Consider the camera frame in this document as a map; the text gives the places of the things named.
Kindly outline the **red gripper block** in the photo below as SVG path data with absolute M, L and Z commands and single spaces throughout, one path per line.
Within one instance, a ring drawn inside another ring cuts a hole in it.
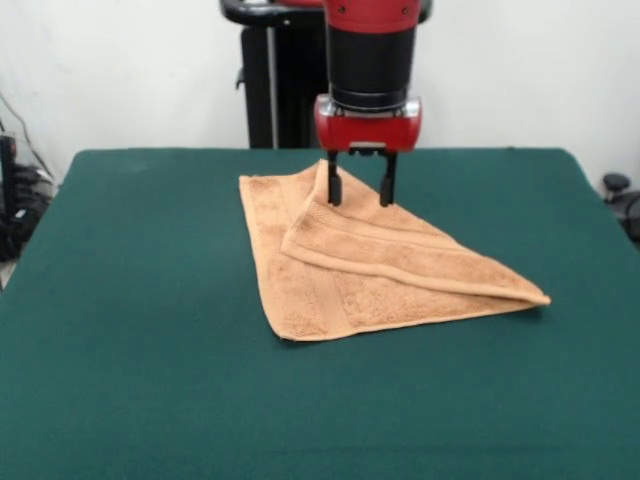
M 339 107 L 328 94 L 319 95 L 314 104 L 314 121 L 319 145 L 328 155 L 328 202 L 342 202 L 342 181 L 338 173 L 338 152 L 386 150 L 379 155 L 386 161 L 379 199 L 382 207 L 394 203 L 398 153 L 412 151 L 422 123 L 419 98 L 407 100 L 399 109 L 365 113 Z

